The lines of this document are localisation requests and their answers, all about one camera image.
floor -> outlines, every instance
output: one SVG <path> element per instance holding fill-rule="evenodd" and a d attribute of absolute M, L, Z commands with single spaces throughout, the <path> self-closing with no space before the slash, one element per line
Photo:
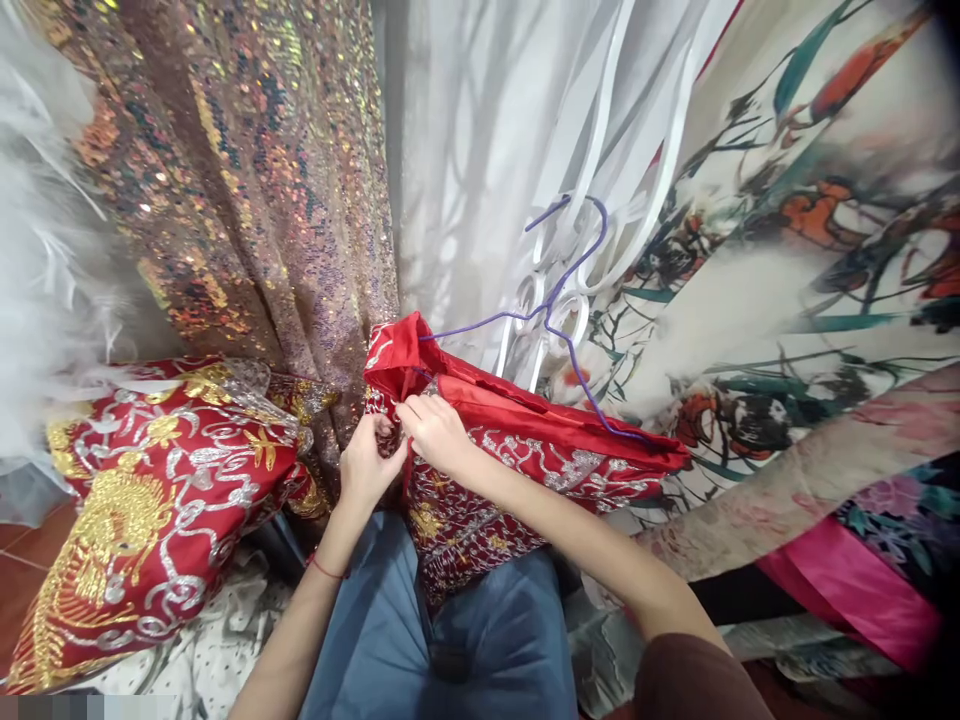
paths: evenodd
<path fill-rule="evenodd" d="M 7 588 L 0 594 L 0 678 L 10 670 L 27 609 L 76 518 L 72 505 L 61 505 L 36 530 L 0 524 L 0 578 Z"/>

sequined curtain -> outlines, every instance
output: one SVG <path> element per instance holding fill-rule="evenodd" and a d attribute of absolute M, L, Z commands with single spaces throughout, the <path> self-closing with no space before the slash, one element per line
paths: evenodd
<path fill-rule="evenodd" d="M 31 7 L 99 84 L 78 150 L 187 351 L 325 383 L 335 458 L 369 328 L 397 311 L 367 4 Z"/>

white feather boa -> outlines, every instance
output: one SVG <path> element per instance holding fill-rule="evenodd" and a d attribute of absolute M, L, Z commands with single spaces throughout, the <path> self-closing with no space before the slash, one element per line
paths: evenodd
<path fill-rule="evenodd" d="M 116 238 L 70 144 L 94 91 L 17 0 L 0 0 L 0 473 L 49 467 L 46 422 L 123 382 L 106 363 L 133 273 L 111 259 Z"/>

brown sleeve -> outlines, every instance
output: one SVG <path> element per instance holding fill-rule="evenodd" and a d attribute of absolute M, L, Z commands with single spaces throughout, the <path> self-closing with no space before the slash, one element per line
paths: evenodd
<path fill-rule="evenodd" d="M 743 666 L 693 635 L 658 635 L 643 654 L 634 707 L 643 720 L 773 720 Z"/>

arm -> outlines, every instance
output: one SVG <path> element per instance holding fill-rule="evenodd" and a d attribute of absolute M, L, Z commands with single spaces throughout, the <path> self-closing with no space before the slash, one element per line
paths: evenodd
<path fill-rule="evenodd" d="M 376 434 L 389 433 L 383 415 L 365 415 L 340 456 L 340 502 L 290 605 L 247 678 L 228 720 L 295 720 L 317 667 L 340 579 L 377 501 L 403 467 L 407 444 L 383 460 Z"/>
<path fill-rule="evenodd" d="M 554 491 L 487 455 L 440 397 L 411 397 L 397 409 L 413 449 L 431 465 L 533 528 L 633 612 L 647 640 L 665 633 L 729 649 L 689 585 L 631 538 Z"/>

